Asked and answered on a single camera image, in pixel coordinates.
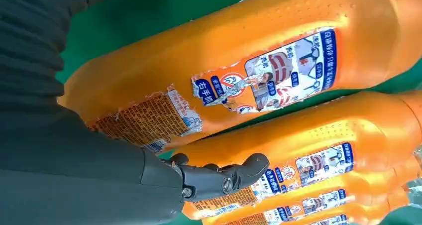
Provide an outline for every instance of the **barcode area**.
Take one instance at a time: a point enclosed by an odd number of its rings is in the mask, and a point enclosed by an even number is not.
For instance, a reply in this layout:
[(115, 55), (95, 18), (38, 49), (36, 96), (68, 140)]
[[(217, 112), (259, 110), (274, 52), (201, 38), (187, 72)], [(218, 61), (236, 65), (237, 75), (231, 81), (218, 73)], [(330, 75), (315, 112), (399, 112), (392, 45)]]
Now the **barcode area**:
[(156, 142), (152, 142), (145, 147), (149, 150), (151, 150), (154, 153), (158, 153), (164, 150), (164, 147), (166, 146), (167, 142), (163, 139), (158, 140)]
[(234, 210), (236, 210), (238, 208), (239, 208), (239, 205), (232, 204), (232, 205), (229, 205), (229, 206), (226, 206), (226, 207), (223, 207), (223, 208), (218, 209), (215, 214), (216, 214), (216, 216), (218, 216), (218, 215), (221, 215), (221, 214), (232, 212), (232, 211), (234, 211)]

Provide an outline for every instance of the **dark gray sleeve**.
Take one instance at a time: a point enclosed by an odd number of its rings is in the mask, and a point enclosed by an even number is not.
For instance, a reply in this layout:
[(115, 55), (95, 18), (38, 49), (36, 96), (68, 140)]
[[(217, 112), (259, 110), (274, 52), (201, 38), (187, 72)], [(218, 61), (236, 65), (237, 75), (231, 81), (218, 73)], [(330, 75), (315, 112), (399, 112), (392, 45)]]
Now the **dark gray sleeve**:
[(182, 209), (177, 172), (57, 105), (59, 53), (88, 3), (0, 0), (0, 224), (157, 224)]

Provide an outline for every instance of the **bottle label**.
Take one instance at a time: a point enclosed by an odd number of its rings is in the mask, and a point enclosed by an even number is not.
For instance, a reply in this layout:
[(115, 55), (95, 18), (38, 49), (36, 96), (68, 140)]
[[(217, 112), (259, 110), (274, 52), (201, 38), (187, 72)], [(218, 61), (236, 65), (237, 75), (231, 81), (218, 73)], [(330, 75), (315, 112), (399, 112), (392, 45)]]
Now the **bottle label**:
[(252, 185), (258, 201), (279, 193), (287, 193), (353, 169), (350, 143), (342, 143), (320, 152), (297, 158), (291, 163), (274, 164)]
[[(266, 211), (261, 214), (254, 214), (234, 222), (227, 223), (228, 225), (245, 225), (245, 224), (262, 224), (262, 225), (279, 225), (281, 223), (290, 221), (299, 221), (306, 216), (317, 212), (329, 210), (339, 207), (347, 202), (351, 202), (346, 197), (346, 191), (339, 189), (331, 193), (322, 194), (315, 198), (307, 198), (301, 202), (292, 203), (289, 206), (279, 207)], [(329, 221), (347, 221), (346, 217), (337, 216), (315, 223), (318, 225), (328, 225)]]
[(156, 92), (143, 100), (119, 108), (115, 113), (87, 122), (89, 129), (110, 138), (146, 146), (154, 153), (165, 150), (175, 136), (202, 131), (203, 122), (175, 89)]
[[(252, 186), (225, 197), (195, 202), (196, 217), (213, 217), (235, 209), (261, 202), (265, 198), (317, 183), (353, 170), (352, 145), (348, 142), (329, 147), (317, 153), (285, 163), (271, 165), (266, 173)], [(292, 204), (279, 211), (280, 220), (298, 219), (325, 208), (348, 202), (345, 190), (337, 190), (318, 198), (309, 198), (301, 204)], [(263, 221), (264, 214), (248, 217), (251, 221)]]
[(300, 204), (291, 204), (264, 212), (267, 224), (298, 221), (306, 216), (341, 206), (348, 202), (346, 191), (339, 189), (330, 193), (321, 194), (315, 198), (307, 198)]
[(193, 77), (204, 105), (238, 113), (274, 111), (332, 87), (337, 69), (336, 33), (320, 28), (282, 47), (230, 67)]
[(325, 219), (311, 225), (348, 225), (347, 216), (342, 214), (329, 219)]

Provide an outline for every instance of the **green table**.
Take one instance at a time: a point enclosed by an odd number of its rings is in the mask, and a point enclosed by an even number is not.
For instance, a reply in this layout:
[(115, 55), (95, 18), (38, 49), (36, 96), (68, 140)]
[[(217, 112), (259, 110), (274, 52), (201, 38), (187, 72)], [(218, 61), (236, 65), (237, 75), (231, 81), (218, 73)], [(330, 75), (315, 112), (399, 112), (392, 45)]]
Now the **green table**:
[[(65, 70), (57, 75), (65, 82), (67, 78), (88, 60), (119, 49), (142, 38), (199, 18), (240, 0), (106, 0), (77, 15), (68, 37), (68, 47), (63, 53)], [(410, 71), (371, 88), (385, 93), (414, 89), (422, 81), (422, 62)], [(245, 125), (263, 121), (348, 95), (356, 91), (335, 91), (294, 104), (283, 110), (257, 118)], [(194, 225), (180, 218), (172, 225)]]

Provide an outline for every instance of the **orange plastic bottle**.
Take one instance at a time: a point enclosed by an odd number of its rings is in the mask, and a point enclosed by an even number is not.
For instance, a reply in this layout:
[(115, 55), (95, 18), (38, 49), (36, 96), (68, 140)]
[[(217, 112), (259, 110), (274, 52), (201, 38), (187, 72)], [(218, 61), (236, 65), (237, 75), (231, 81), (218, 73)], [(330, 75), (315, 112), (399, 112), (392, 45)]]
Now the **orange plastic bottle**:
[(245, 0), (90, 61), (59, 102), (111, 137), (171, 149), (406, 71), (419, 15), (422, 0)]
[(177, 153), (189, 164), (239, 164), (251, 153), (270, 161), (253, 186), (220, 199), (186, 203), (192, 219), (215, 216), (350, 171), (385, 171), (422, 143), (422, 91), (360, 92), (244, 129), (203, 139)]
[(348, 225), (356, 223), (359, 225), (378, 225), (385, 216), (398, 209), (409, 205), (408, 194), (403, 188), (398, 188), (389, 194), (387, 202), (363, 206), (357, 203), (350, 203), (338, 208), (316, 213), (300, 221), (290, 222), (290, 225)]
[(393, 190), (422, 175), (421, 159), (412, 156), (405, 163), (386, 172), (350, 173), (264, 200), (231, 213), (206, 218), (204, 225), (234, 223), (274, 225), (299, 221), (314, 213), (346, 203), (372, 206), (386, 201)]

